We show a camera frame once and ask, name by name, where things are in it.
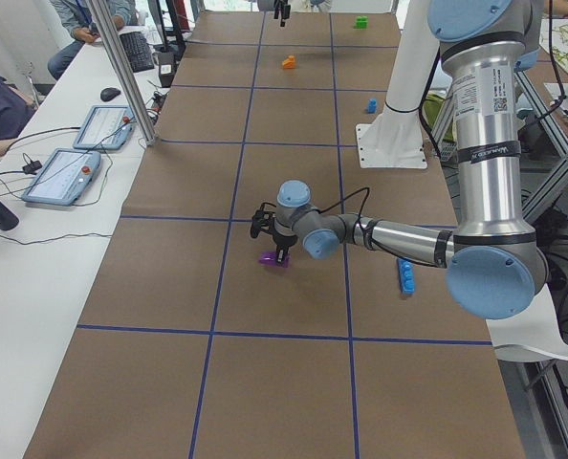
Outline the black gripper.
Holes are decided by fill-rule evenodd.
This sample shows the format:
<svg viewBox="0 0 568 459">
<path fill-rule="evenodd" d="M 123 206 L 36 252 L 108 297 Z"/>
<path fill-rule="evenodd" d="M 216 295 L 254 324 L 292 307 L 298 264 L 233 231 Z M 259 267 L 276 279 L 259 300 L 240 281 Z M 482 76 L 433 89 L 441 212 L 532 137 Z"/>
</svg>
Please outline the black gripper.
<svg viewBox="0 0 568 459">
<path fill-rule="evenodd" d="M 289 248 L 295 245 L 295 235 L 273 229 L 272 239 L 276 245 L 275 263 L 288 264 L 290 259 Z"/>
</svg>

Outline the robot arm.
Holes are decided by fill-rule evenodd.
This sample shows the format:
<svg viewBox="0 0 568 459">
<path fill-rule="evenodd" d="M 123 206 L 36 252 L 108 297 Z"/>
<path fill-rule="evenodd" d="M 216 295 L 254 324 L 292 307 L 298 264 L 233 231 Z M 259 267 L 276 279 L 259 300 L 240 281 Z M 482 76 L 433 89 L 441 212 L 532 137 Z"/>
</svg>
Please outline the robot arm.
<svg viewBox="0 0 568 459">
<path fill-rule="evenodd" d="M 292 12 L 329 12 L 332 8 L 331 0 L 257 0 L 256 3 L 260 11 L 272 11 L 280 27 L 286 25 Z"/>
<path fill-rule="evenodd" d="M 547 263 L 522 214 L 514 75 L 536 61 L 539 1 L 413 1 L 383 111 L 358 126 L 365 167 L 419 162 L 418 115 L 431 70 L 451 77 L 461 220 L 455 230 L 425 229 L 359 214 L 330 215 L 310 188 L 284 183 L 273 210 L 259 209 L 251 235 L 268 233 L 276 261 L 301 243 L 313 258 L 343 243 L 385 251 L 446 270 L 453 299 L 486 319 L 513 317 L 543 288 Z"/>
</svg>

